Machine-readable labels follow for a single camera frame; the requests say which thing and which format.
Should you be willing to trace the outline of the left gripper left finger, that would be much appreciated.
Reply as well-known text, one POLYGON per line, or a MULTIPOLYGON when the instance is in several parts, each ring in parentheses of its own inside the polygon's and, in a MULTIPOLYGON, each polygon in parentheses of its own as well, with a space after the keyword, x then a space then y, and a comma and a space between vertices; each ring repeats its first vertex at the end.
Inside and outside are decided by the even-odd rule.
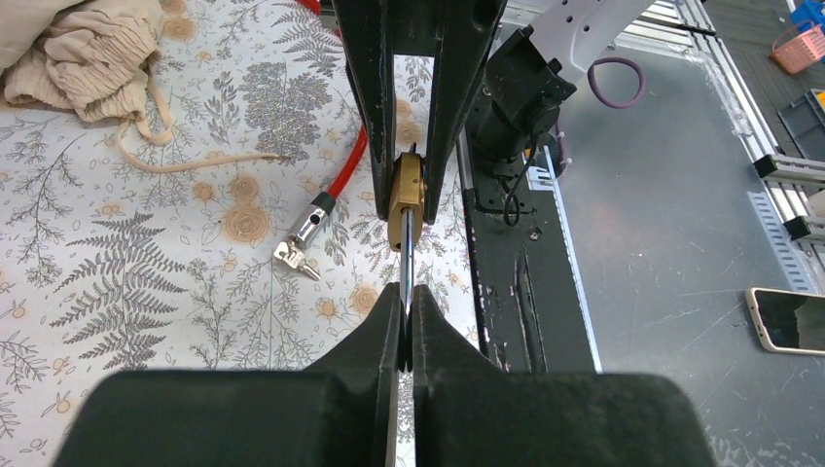
POLYGON ((300 371, 122 371, 91 392, 58 466, 391 466, 400 287, 300 371))

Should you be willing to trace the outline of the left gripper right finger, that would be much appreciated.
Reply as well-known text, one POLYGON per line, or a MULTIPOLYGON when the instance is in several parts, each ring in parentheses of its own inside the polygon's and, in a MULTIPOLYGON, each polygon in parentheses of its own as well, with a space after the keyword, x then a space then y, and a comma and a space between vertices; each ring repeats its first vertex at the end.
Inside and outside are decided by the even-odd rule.
POLYGON ((507 373, 446 320, 410 306, 420 466, 711 466, 693 405, 665 377, 507 373))

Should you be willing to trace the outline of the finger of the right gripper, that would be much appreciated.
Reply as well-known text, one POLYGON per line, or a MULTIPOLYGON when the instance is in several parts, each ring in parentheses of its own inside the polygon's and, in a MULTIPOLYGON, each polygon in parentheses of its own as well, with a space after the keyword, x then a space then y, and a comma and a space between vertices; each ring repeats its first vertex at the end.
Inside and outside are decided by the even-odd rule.
POLYGON ((389 217, 392 183, 391 47, 386 1, 332 0, 347 60, 347 75, 368 136, 376 211, 389 217))
POLYGON ((437 1, 423 219, 436 221, 447 162, 481 86, 484 67, 506 9, 502 0, 437 1))

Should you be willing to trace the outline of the brass padlock with key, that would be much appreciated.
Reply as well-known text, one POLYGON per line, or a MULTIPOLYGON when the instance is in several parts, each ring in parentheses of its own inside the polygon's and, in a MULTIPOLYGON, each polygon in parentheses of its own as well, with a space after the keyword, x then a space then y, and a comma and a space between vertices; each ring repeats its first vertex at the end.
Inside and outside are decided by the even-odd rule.
POLYGON ((390 190, 387 234, 389 246, 400 254, 400 297, 409 312, 414 287, 415 247, 422 231, 426 186, 422 156, 413 143, 394 162, 390 190))

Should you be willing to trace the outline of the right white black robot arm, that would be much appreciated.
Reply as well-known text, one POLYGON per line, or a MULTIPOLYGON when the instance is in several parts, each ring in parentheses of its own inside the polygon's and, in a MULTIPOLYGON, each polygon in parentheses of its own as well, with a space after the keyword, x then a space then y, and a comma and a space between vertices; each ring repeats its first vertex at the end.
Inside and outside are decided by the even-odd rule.
POLYGON ((553 1, 505 44, 494 46, 503 1, 324 1, 341 34, 346 74, 366 130, 377 216, 390 214, 395 174, 397 55, 434 61, 422 220, 433 223, 448 157, 481 88, 510 125, 541 104, 559 104, 607 45, 648 8, 645 1, 553 1))

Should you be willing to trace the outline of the floral patterned mat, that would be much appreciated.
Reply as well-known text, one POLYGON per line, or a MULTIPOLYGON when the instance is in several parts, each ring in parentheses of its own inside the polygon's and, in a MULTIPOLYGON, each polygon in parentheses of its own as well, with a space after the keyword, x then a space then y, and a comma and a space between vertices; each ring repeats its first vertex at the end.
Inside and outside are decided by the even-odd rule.
POLYGON ((114 122, 1 110, 1 462, 47 466, 118 370, 294 369, 355 329, 399 270, 370 164, 341 193, 342 265, 271 283, 281 155, 256 150, 244 76, 267 1, 166 1, 163 146, 114 122))

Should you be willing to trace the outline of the beige crumpled cloth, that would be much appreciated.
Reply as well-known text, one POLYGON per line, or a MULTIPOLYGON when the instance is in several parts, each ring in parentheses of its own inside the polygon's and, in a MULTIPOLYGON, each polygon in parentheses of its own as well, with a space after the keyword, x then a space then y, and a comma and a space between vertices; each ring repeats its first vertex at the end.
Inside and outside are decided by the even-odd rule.
POLYGON ((152 72, 161 58, 160 1, 4 1, 1 100, 106 119, 156 146, 173 119, 152 72))

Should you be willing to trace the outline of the white smartphone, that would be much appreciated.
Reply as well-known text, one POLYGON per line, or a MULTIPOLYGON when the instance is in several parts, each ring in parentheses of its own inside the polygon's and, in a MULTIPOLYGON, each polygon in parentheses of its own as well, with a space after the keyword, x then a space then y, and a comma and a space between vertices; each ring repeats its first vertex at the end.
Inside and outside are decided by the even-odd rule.
POLYGON ((745 300, 766 351, 824 356, 823 295, 755 287, 745 300))

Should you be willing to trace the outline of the pink plastic basket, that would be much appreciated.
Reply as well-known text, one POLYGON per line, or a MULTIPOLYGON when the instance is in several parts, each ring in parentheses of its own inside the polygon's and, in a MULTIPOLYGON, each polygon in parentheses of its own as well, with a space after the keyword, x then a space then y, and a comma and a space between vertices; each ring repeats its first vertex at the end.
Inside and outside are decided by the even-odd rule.
POLYGON ((770 59, 791 76, 807 70, 823 57, 822 26, 810 19, 783 32, 771 45, 770 59))

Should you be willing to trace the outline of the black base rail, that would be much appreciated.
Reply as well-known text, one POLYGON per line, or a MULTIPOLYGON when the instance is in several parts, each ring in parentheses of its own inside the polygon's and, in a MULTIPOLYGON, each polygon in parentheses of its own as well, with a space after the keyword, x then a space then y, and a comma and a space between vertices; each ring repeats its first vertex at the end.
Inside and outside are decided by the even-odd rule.
POLYGON ((478 144, 487 114, 472 111, 457 146, 480 350, 505 372, 598 373, 556 142, 534 157, 488 157, 478 144))

